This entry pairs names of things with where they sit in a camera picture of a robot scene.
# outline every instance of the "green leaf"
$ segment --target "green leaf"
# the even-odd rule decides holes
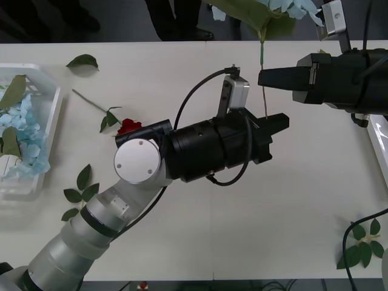
[[[25,92],[25,75],[13,78],[7,91],[0,101],[0,108],[11,107],[20,102]]]
[[[92,167],[89,164],[79,173],[77,177],[77,187],[79,190],[82,191],[85,189],[89,181],[91,171],[92,171]]]
[[[366,231],[361,225],[357,225],[353,228],[353,236],[356,240],[360,240],[361,238],[364,238],[366,236]]]
[[[101,121],[99,132],[101,133],[106,127],[107,127],[107,117],[105,116]]]
[[[63,193],[65,194],[68,202],[80,203],[82,201],[81,194],[77,190],[65,189],[63,190]]]
[[[360,256],[360,250],[358,249],[358,246],[349,247],[345,251],[345,255],[346,255],[349,268],[354,267],[360,262],[361,256]],[[339,262],[337,264],[337,270],[342,270],[342,269],[345,269],[345,261],[343,256],[341,257],[341,259],[339,259]]]
[[[2,146],[2,155],[12,155],[17,156],[19,159],[22,158],[20,153],[20,148],[18,144],[18,139],[16,137],[16,129],[14,127],[8,127],[2,133],[2,140],[4,145]]]
[[[99,190],[99,183],[87,187],[84,190],[84,193],[82,193],[83,200],[86,202],[89,202],[93,198],[93,196],[95,196],[98,193],[98,190]]]
[[[372,252],[379,258],[383,258],[384,248],[378,241],[371,241],[370,247],[372,248]]]
[[[113,115],[112,112],[110,111],[107,111],[107,122],[108,122],[108,125],[109,126],[113,126],[115,125],[118,121],[118,119],[116,118],[115,115]]]
[[[204,0],[203,2],[212,4],[231,17],[244,21],[257,32],[270,16],[268,8],[256,0]]]
[[[370,224],[370,234],[376,235],[381,229],[380,223],[375,218],[372,223]]]
[[[77,208],[72,208],[72,209],[66,211],[62,215],[62,221],[69,221],[69,219],[76,216],[78,214],[78,212],[79,212],[79,210]]]
[[[108,111],[110,111],[111,109],[116,109],[116,108],[122,108],[122,107],[121,106],[109,107]]]
[[[363,262],[363,266],[366,268],[372,258],[372,249],[364,241],[358,245],[358,248],[360,249],[361,262]]]
[[[94,56],[91,55],[77,56],[74,60],[68,63],[66,67],[79,67],[80,65],[92,65],[98,69],[97,60]]]
[[[266,39],[275,39],[285,35],[291,35],[295,28],[296,19],[288,15],[278,19],[272,18],[267,26]]]

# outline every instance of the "blue hydrangea flower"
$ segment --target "blue hydrangea flower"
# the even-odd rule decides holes
[[[31,96],[24,96],[21,103],[7,110],[0,110],[0,137],[7,127],[17,129],[16,136],[22,155],[22,161],[10,167],[2,178],[29,179],[35,175],[46,173],[50,170],[49,155],[47,153],[47,135],[41,130],[40,125],[32,113]]]
[[[258,2],[264,4],[271,10],[276,10],[281,8],[281,12],[287,12],[291,18],[302,19],[304,15],[309,13],[310,17],[318,26],[323,26],[322,20],[316,16],[320,11],[316,8],[312,0],[257,0]],[[213,6],[213,17],[215,20],[224,21],[226,14]]]

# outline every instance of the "white table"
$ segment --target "white table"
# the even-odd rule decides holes
[[[369,42],[388,47],[387,41]],[[265,67],[294,66],[337,42],[267,42]],[[0,46],[0,62],[28,62],[51,69],[89,53],[100,72],[89,78],[64,70],[70,88],[100,106],[123,106],[117,116],[145,125],[173,121],[187,92],[205,76],[235,63],[251,82],[247,107],[264,114],[257,42],[180,42]],[[181,125],[216,114],[222,78],[199,89]],[[344,112],[292,101],[290,92],[267,90],[269,113],[284,112],[290,128],[271,145],[272,161],[250,164],[239,183],[223,188],[206,179],[174,182],[143,221],[115,241],[86,280],[189,280],[344,278],[336,270],[350,221],[388,207],[388,191],[366,130]],[[102,113],[74,94],[65,99],[57,126],[52,171],[33,203],[0,207],[0,260],[26,265],[63,225],[70,208],[62,190],[75,186],[88,163],[104,190],[117,181],[113,169],[117,128],[99,134]],[[220,181],[239,169],[217,174]],[[388,246],[388,218],[380,219],[380,242]],[[381,277],[381,260],[354,277]]]

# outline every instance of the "silver robot arm segment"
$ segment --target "silver robot arm segment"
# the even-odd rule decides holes
[[[146,139],[123,144],[115,155],[115,169],[121,179],[95,195],[27,268],[20,267],[0,276],[7,276],[0,280],[1,291],[6,279],[8,285],[12,281],[18,287],[15,290],[75,290],[115,235],[172,182],[158,146]]]

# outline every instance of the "black cable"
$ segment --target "black cable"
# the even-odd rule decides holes
[[[142,220],[154,207],[155,205],[159,202],[160,198],[162,198],[164,192],[166,191],[167,186],[163,187],[162,190],[160,191],[159,195],[155,198],[155,200],[152,202],[152,204],[147,208],[146,211],[144,211],[139,217],[137,217],[133,222],[128,224],[125,228],[123,228],[113,239],[114,241],[116,238],[119,238],[121,235],[125,234],[129,229],[137,225],[140,220]]]
[[[250,162],[250,157],[251,157],[251,154],[252,154],[252,143],[253,143],[252,129],[251,129],[251,126],[250,126],[250,120],[249,120],[248,116],[246,115],[245,111],[244,110],[239,110],[239,112],[245,117],[245,122],[246,122],[246,127],[247,127],[247,134],[248,134],[247,142],[248,142],[248,145],[247,145],[246,157],[245,157],[244,164],[242,165],[242,168],[241,168],[240,172],[237,174],[237,176],[235,176],[229,182],[219,182],[219,181],[217,181],[217,179],[214,178],[214,174],[206,176],[206,179],[208,179],[210,182],[212,182],[212,183],[214,183],[214,184],[216,184],[218,186],[224,186],[225,187],[225,186],[230,186],[230,185],[233,185],[234,183],[236,183],[243,176],[243,174],[245,173],[246,169],[248,168],[248,164]]]
[[[183,109],[186,106],[187,101],[189,101],[191,96],[194,94],[194,92],[196,92],[203,84],[205,84],[209,80],[211,80],[211,79],[213,79],[213,78],[215,78],[215,77],[217,77],[219,75],[226,74],[227,73],[227,69],[228,68],[225,68],[223,70],[220,70],[220,71],[217,71],[215,73],[212,73],[211,75],[209,75],[208,77],[203,79],[201,82],[199,82],[194,88],[191,89],[189,94],[187,94],[186,98],[184,98],[184,100],[182,102],[182,105],[181,105],[181,107],[178,110],[178,114],[176,115],[176,119],[175,119],[175,123],[174,123],[174,130],[178,129],[178,123],[179,123],[179,120],[181,119],[181,115],[182,115]]]
[[[321,283],[322,283],[323,291],[327,291],[327,286],[326,286],[325,279],[321,279]]]
[[[292,286],[297,282],[298,279],[294,279],[291,284],[290,284],[290,287],[288,288],[288,291],[291,290]]]
[[[363,39],[363,50],[366,50],[366,44],[368,42],[369,22],[370,22],[370,14],[372,12],[372,3],[373,3],[373,0],[369,0],[368,8],[366,10],[365,26],[364,26],[364,39]]]
[[[125,289],[125,287],[127,287],[129,284],[131,284],[132,281],[129,281],[127,284],[125,284],[124,286],[121,287],[121,289],[119,291],[123,291]]]
[[[379,217],[381,215],[384,215],[384,214],[387,214],[387,213],[388,213],[388,208],[386,210],[383,210],[383,211],[378,212],[376,214],[373,214],[373,215],[367,216],[365,218],[362,218],[362,219],[356,221],[355,223],[353,223],[351,226],[349,226],[347,228],[347,230],[345,231],[344,238],[342,240],[342,254],[343,254],[343,257],[344,257],[346,273],[347,273],[347,276],[349,277],[349,281],[350,281],[350,284],[352,285],[352,290],[353,291],[357,291],[357,287],[356,287],[356,285],[354,283],[354,280],[352,278],[352,274],[350,274],[349,264],[347,263],[347,258],[346,258],[346,239],[347,239],[347,236],[352,231],[352,229],[355,226],[357,226],[358,224],[363,223],[363,222],[368,221],[368,220],[371,220],[371,219],[374,219],[374,218],[377,218],[377,217]]]
[[[82,278],[82,280],[78,283],[77,289],[75,290],[80,291],[83,283],[84,283],[84,279]]]
[[[371,65],[369,68],[367,68],[365,71],[360,73],[359,75],[356,76],[354,81],[356,83],[360,82],[362,79],[364,79],[366,76],[370,75],[373,73],[379,66],[384,64],[388,60],[388,55],[383,56],[381,59],[379,59],[376,63]]]
[[[179,120],[181,118],[181,115],[182,115],[182,112],[183,112],[183,109],[187,103],[187,101],[189,101],[190,97],[194,94],[194,92],[196,92],[203,84],[205,84],[206,82],[208,82],[209,80],[219,76],[219,75],[222,75],[222,74],[226,74],[226,73],[233,73],[234,70],[236,68],[232,67],[232,68],[225,68],[223,70],[220,70],[220,71],[217,71],[215,73],[212,73],[211,75],[209,75],[208,77],[206,77],[205,79],[203,79],[201,82],[199,82],[194,88],[191,89],[191,91],[189,92],[189,94],[187,94],[186,98],[184,98],[183,102],[182,102],[182,105],[181,107],[179,108],[178,110],[178,114],[176,116],[176,119],[175,119],[175,123],[174,123],[174,130],[176,130],[178,128],[178,123],[179,123]],[[161,151],[161,156],[164,156],[164,142],[162,142],[162,145],[160,146],[160,151]],[[167,186],[163,187],[162,190],[160,191],[159,195],[155,198],[155,200],[152,202],[152,204],[147,208],[146,211],[144,211],[139,217],[137,217],[133,222],[131,222],[130,224],[128,224],[125,228],[123,228],[113,239],[112,241],[114,241],[115,239],[119,238],[121,235],[125,234],[125,232],[127,232],[129,229],[131,229],[132,227],[134,227],[135,225],[137,225],[137,223],[140,222],[140,220],[142,220],[154,207],[155,205],[159,202],[159,200],[162,198],[164,192],[166,191],[167,189]]]

